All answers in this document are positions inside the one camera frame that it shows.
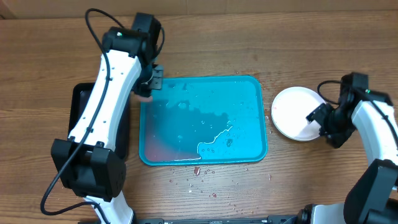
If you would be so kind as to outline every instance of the white plate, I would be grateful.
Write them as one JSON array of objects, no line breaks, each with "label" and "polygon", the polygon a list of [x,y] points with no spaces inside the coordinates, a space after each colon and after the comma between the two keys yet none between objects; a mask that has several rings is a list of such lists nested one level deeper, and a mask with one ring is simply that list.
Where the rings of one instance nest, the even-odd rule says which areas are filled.
[{"label": "white plate", "polygon": [[287,88],[272,102],[272,121],[286,137],[298,141],[311,141],[319,137],[320,125],[317,122],[308,124],[305,117],[324,102],[318,93],[308,88]]}]

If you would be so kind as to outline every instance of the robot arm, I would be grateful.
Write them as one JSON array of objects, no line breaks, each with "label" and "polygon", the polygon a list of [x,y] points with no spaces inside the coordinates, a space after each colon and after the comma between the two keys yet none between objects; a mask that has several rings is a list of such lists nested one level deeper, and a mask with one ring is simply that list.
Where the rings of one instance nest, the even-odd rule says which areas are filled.
[{"label": "robot arm", "polygon": [[[375,104],[388,116],[390,123],[398,132],[394,108],[385,102],[375,101]],[[370,166],[375,159],[389,159],[398,165],[398,151],[393,133],[375,107],[369,101],[360,101],[351,118],[361,135],[368,165]]]},{"label": "robot arm", "polygon": [[333,147],[340,147],[358,129],[369,167],[345,203],[309,205],[300,211],[297,223],[395,223],[398,202],[389,198],[398,185],[398,128],[392,102],[388,95],[368,90],[366,75],[352,73],[340,83],[339,107],[322,104],[307,119],[321,125],[320,134]]},{"label": "robot arm", "polygon": [[[156,46],[160,30],[163,31],[160,22],[152,15],[137,13],[131,30],[112,27],[105,33],[102,47],[111,71],[108,89],[90,134],[60,176],[64,187],[87,202],[95,202],[92,206],[102,223],[106,223],[103,217],[108,223],[120,224],[130,224],[134,218],[121,192],[126,178],[125,156],[121,155],[127,152],[117,153],[128,147],[117,148],[120,137],[117,133],[123,113],[129,112],[125,107],[129,104],[130,92],[148,97],[151,90],[161,88],[163,72],[160,65],[154,65],[162,47],[157,49]],[[68,140],[54,140],[51,154],[58,171],[86,135],[104,92],[106,77],[106,61],[102,55],[90,98]],[[124,138],[129,138],[128,131],[123,134]]]},{"label": "robot arm", "polygon": [[[142,69],[139,59],[137,57],[129,57],[127,52],[110,50],[107,55],[111,66],[111,81],[109,82],[103,105],[95,120],[93,132],[88,135],[85,144],[95,146],[97,142],[102,142],[104,148],[114,151],[116,147],[116,132],[123,109],[129,98],[132,86],[139,78]],[[75,142],[80,142],[86,133],[86,128],[100,101],[105,85],[105,67],[105,59],[102,55],[99,74],[90,99],[75,128],[69,133],[68,138],[73,138]]]}]

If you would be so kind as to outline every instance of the wooden table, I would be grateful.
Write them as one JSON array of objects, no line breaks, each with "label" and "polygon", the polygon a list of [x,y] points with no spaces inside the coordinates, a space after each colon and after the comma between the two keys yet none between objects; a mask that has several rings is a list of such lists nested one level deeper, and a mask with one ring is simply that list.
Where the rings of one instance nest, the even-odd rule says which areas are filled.
[{"label": "wooden table", "polygon": [[[119,19],[129,26],[133,17]],[[166,77],[253,75],[262,83],[268,117],[273,98],[283,89],[314,90],[321,81],[338,80],[350,71],[370,74],[371,88],[389,93],[398,103],[397,11],[158,19],[166,31],[159,57]],[[100,35],[113,26],[104,17],[92,23]],[[50,147],[53,139],[66,138],[72,89],[95,81],[99,64],[100,51],[83,19],[0,21],[0,223],[95,219],[90,207],[46,217],[39,203],[56,174]],[[337,98],[338,89],[328,85],[323,91]],[[344,202],[367,168],[358,133],[342,148],[332,149],[323,138],[291,141],[268,122],[265,159],[201,166],[215,172],[201,182],[203,176],[194,177],[193,167],[149,167],[141,162],[139,104],[131,104],[124,194],[139,218],[296,214],[309,203]],[[212,193],[217,198],[209,197]],[[77,202],[81,198],[58,183],[46,207],[58,210]]]}]

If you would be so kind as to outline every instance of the black base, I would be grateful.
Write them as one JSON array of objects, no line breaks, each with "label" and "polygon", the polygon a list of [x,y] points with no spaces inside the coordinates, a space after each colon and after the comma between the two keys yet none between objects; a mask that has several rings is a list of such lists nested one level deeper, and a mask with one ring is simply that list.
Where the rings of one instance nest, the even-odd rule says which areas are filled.
[{"label": "black base", "polygon": [[296,221],[295,215],[270,215],[267,218],[214,218],[214,219],[192,219],[192,220],[163,220],[161,218],[148,218],[138,220],[138,224],[250,224],[250,223],[271,223],[271,224],[293,224]]}]

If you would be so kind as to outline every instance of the blue tray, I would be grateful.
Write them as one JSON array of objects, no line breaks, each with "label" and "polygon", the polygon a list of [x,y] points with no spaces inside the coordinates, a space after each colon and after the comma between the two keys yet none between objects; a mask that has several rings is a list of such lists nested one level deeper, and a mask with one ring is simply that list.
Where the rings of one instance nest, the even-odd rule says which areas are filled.
[{"label": "blue tray", "polygon": [[139,155],[151,166],[257,162],[268,150],[251,76],[165,78],[141,103]]}]

